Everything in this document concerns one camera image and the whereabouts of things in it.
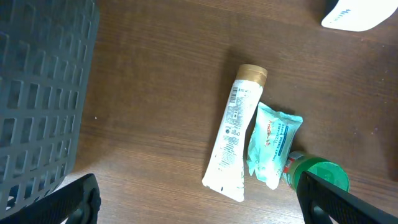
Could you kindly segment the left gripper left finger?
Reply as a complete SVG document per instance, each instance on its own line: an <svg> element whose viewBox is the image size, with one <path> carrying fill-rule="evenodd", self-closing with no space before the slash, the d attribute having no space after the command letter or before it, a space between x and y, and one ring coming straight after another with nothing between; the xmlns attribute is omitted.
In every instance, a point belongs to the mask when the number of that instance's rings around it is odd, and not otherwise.
<svg viewBox="0 0 398 224"><path fill-rule="evenodd" d="M86 174L54 193L3 218L4 224L96 224L101 206L94 174Z"/></svg>

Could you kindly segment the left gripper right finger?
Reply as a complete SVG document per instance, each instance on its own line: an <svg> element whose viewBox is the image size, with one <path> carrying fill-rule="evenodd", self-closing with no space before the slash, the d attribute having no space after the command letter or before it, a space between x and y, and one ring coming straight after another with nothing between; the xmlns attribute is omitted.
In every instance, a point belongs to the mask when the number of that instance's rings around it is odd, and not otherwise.
<svg viewBox="0 0 398 224"><path fill-rule="evenodd" d="M311 172L300 175L296 193L305 223L397 223L397 217Z"/></svg>

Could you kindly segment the green lid jar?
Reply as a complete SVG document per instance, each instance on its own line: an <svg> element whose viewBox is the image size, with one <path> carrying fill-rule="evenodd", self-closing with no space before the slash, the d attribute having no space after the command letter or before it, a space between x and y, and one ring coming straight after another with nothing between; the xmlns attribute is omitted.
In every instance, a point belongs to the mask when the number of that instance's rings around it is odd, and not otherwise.
<svg viewBox="0 0 398 224"><path fill-rule="evenodd" d="M296 190L301 174L306 171L349 191L349 177L340 165L303 151L293 151L289 154L282 172L282 180L291 189Z"/></svg>

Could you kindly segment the teal wet wipes pack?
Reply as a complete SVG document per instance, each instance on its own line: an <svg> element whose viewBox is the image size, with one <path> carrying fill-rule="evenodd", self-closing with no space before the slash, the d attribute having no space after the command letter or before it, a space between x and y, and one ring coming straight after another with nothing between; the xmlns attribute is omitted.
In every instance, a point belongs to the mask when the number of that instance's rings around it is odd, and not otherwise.
<svg viewBox="0 0 398 224"><path fill-rule="evenodd" d="M279 185L294 136L302 123L301 116L274 111L260 102L248 146L249 174L255 175L258 180L275 190Z"/></svg>

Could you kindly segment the white tube with tan cap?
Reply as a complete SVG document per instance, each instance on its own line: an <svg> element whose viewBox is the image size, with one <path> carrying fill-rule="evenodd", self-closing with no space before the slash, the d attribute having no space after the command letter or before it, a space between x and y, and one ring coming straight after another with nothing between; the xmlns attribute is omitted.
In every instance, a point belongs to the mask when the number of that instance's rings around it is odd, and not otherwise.
<svg viewBox="0 0 398 224"><path fill-rule="evenodd" d="M244 200L244 143L257 108L267 70L243 64L238 68L202 184L237 202Z"/></svg>

